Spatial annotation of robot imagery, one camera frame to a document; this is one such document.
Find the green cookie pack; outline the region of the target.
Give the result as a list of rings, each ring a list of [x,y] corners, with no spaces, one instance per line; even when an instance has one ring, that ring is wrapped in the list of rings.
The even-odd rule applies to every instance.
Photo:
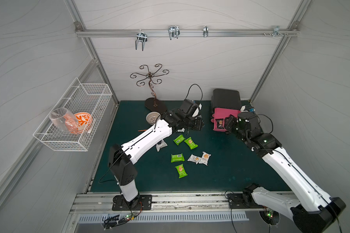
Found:
[[[193,149],[198,147],[198,145],[193,141],[193,139],[191,137],[189,137],[188,139],[184,140],[184,142],[189,146],[189,148],[191,150],[193,150]]]
[[[185,137],[183,135],[179,135],[177,138],[175,138],[173,141],[176,143],[178,146],[181,142],[185,140]]]
[[[176,169],[179,175],[179,179],[188,176],[183,164],[176,166]]]

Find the black cookie pack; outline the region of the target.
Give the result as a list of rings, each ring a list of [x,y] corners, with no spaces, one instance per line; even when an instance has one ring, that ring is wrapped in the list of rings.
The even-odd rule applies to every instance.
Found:
[[[216,128],[219,130],[224,130],[224,124],[223,124],[224,120],[223,119],[217,119],[216,120]]]

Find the black pink drawer cabinet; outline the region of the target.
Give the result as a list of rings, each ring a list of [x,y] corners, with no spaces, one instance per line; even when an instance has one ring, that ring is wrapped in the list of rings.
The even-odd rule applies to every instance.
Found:
[[[242,104],[240,93],[237,90],[229,89],[214,89],[211,101],[211,111],[213,130],[216,132],[226,132],[226,130],[219,130],[216,128],[217,119],[225,119],[230,115],[235,117],[241,112]]]

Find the green cookie pack barcode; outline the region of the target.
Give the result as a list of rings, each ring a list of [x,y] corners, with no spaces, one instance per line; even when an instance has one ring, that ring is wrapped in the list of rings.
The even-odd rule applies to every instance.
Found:
[[[184,159],[184,156],[183,154],[172,154],[171,155],[171,163],[174,163],[174,162],[184,162],[185,159]]]

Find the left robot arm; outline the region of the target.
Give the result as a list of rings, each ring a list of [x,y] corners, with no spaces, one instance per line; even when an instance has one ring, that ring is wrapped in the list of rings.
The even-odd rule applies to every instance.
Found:
[[[200,131],[204,126],[201,102],[185,99],[182,105],[155,117],[155,123],[144,133],[122,145],[115,144],[109,151],[108,167],[114,175],[123,200],[133,205],[139,200],[135,178],[135,164],[157,143],[181,129]]]

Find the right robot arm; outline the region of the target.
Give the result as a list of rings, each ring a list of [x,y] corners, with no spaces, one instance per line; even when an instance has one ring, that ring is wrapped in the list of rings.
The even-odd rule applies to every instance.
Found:
[[[279,195],[253,183],[243,191],[243,205],[262,206],[268,218],[272,218],[270,211],[290,218],[303,233],[322,233],[339,222],[346,204],[339,197],[331,197],[305,174],[272,133],[262,130],[260,122],[259,115],[245,111],[225,118],[224,128],[270,165],[295,197]]]

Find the brown metal hook stand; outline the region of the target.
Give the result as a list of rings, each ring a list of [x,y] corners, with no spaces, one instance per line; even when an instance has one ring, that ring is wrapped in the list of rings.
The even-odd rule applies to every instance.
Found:
[[[167,107],[163,101],[160,101],[157,98],[157,95],[154,91],[154,87],[162,83],[162,79],[160,78],[161,76],[168,75],[170,72],[167,69],[163,69],[162,64],[155,64],[154,67],[157,70],[155,72],[151,72],[148,65],[141,65],[139,69],[146,70],[147,73],[142,74],[142,73],[134,72],[130,74],[130,78],[135,79],[138,76],[144,77],[136,82],[136,86],[143,87],[147,84],[147,86],[151,91],[152,97],[145,100],[144,102],[145,107],[149,109],[151,112],[158,112],[160,114],[163,114],[164,112],[167,111]]]

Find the white patterned small bowl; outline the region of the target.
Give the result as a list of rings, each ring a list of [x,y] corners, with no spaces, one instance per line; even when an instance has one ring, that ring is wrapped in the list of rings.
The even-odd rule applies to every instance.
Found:
[[[154,125],[157,123],[158,120],[160,120],[161,114],[158,112],[150,112],[146,116],[146,121],[150,125]]]

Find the white cookie pack lower left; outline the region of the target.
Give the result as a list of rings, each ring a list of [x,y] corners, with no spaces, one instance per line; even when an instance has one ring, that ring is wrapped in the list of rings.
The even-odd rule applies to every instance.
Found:
[[[198,164],[200,162],[200,160],[201,160],[200,157],[191,154],[191,156],[189,157],[189,159],[187,161]]]

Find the green mat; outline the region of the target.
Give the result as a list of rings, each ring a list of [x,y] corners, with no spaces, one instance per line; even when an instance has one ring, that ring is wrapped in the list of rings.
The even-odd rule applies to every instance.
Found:
[[[135,179],[139,192],[185,192],[185,191],[242,191],[257,183],[270,191],[288,191],[282,178],[246,145],[233,135],[215,132],[211,123],[211,103],[203,101],[201,115],[204,127],[201,131],[186,131],[198,147],[191,150],[186,143],[174,143],[176,134],[165,139],[167,147],[159,152],[151,148],[135,167]],[[121,145],[146,130],[149,124],[146,116],[149,110],[142,101],[121,101],[111,127],[101,162],[91,186],[91,192],[117,192],[119,187],[109,171],[109,151],[114,144]],[[191,154],[202,157],[203,152],[211,154],[208,165],[187,160]],[[183,154],[184,162],[171,163],[172,154]],[[179,179],[176,166],[184,165],[188,176]]]

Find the white cookie pack lower right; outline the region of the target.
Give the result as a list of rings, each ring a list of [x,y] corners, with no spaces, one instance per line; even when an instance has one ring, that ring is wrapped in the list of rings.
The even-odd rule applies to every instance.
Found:
[[[199,160],[199,164],[203,164],[203,165],[206,165],[206,166],[207,166],[210,157],[211,157],[211,154],[206,153],[206,152],[204,151],[203,154],[202,154],[202,157],[201,157],[200,160]]]

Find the green cookie pack bottom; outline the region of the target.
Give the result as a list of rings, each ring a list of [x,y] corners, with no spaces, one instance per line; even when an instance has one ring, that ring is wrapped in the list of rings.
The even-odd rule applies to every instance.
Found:
[[[183,164],[176,166],[176,169],[179,175],[179,179],[188,176]]]

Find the orange patterned bowl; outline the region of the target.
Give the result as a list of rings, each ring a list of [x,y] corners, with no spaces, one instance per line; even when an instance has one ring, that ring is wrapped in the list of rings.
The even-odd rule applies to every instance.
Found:
[[[93,126],[93,118],[90,113],[79,112],[74,115],[78,120],[78,127],[71,131],[72,134],[79,135],[83,132],[90,133]]]

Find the clear glass cup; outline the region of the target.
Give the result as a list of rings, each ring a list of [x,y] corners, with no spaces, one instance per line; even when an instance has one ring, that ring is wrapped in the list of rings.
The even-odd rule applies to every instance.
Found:
[[[57,108],[49,114],[49,119],[56,128],[65,133],[75,132],[79,127],[76,116],[67,108]]]

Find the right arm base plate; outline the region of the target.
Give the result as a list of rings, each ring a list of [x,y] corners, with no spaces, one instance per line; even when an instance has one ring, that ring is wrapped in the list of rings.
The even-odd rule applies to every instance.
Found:
[[[258,205],[251,195],[244,193],[228,193],[225,195],[230,209],[258,209],[265,210],[262,205]]]

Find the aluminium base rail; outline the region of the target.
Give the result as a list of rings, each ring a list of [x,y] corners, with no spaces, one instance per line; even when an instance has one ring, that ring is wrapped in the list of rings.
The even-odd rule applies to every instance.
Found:
[[[143,210],[144,213],[168,213],[168,212],[216,212],[228,211],[228,193],[242,193],[238,191],[216,192],[154,192],[141,193],[152,195],[151,210]],[[124,213],[130,211],[112,211],[113,198],[119,195],[117,192],[102,192],[76,195],[70,214],[106,214]],[[274,209],[263,205],[265,210]],[[258,209],[233,209],[241,211],[263,211]]]

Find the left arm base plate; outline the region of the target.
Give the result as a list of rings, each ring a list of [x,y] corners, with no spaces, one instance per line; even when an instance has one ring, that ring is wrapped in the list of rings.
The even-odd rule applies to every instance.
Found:
[[[128,202],[122,195],[117,195],[113,198],[112,211],[151,210],[152,198],[152,195],[139,195]]]

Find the aluminium top rail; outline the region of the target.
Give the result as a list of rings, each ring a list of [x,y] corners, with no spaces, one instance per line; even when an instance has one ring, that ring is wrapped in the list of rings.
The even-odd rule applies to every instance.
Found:
[[[271,33],[273,29],[211,29],[208,37],[265,37],[263,33]],[[288,37],[297,37],[299,30],[280,29],[283,33],[288,33]],[[169,38],[167,29],[114,29],[114,30],[81,30],[76,31],[78,37],[85,38],[135,38],[139,32],[147,34],[148,38]],[[204,38],[203,29],[180,29],[179,38],[195,37]]]

